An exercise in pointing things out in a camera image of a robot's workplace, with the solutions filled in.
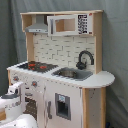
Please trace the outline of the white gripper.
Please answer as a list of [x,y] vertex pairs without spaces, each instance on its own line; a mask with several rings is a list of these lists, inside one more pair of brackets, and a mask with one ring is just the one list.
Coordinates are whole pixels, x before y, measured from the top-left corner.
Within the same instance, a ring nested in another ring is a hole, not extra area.
[[25,101],[25,87],[23,82],[17,82],[8,88],[7,98],[20,98],[21,102]]

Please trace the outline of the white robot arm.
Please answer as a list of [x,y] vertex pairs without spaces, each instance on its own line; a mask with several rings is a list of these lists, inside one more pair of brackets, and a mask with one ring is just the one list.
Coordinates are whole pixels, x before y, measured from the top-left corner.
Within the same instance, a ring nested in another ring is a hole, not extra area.
[[5,119],[0,121],[0,128],[38,128],[37,122],[30,114],[24,114],[25,88],[23,82],[17,82],[0,96],[0,112],[5,111]]

